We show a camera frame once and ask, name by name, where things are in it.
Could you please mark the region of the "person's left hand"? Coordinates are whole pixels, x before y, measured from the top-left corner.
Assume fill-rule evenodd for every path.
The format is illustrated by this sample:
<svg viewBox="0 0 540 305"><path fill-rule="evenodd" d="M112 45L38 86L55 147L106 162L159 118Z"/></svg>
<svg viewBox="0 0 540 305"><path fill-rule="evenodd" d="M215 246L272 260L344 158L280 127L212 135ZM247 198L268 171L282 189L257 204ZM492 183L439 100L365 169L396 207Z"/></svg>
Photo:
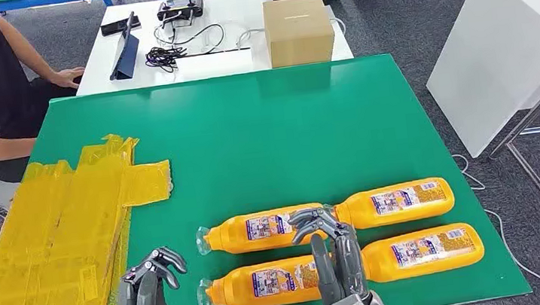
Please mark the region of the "person's left hand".
<svg viewBox="0 0 540 305"><path fill-rule="evenodd" d="M69 87L78 89L79 82L77 79L81 79L85 68L82 66L73 69L64 69L62 71L51 72L47 79L52 83L60 87Z"/></svg>

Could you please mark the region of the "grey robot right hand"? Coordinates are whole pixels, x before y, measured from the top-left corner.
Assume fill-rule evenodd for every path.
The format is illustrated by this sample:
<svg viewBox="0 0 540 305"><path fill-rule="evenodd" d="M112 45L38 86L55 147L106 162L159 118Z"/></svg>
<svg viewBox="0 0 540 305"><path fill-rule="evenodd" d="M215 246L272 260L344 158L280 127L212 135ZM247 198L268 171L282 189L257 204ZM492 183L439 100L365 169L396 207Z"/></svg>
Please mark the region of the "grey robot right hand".
<svg viewBox="0 0 540 305"><path fill-rule="evenodd" d="M332 305L350 295L358 295L364 305L372 301L363 268L355 229L334 217L329 209L316 207L291 214L288 223L297 231L297 245L311 234L311 249L319 276L319 292L324 305Z"/></svg>

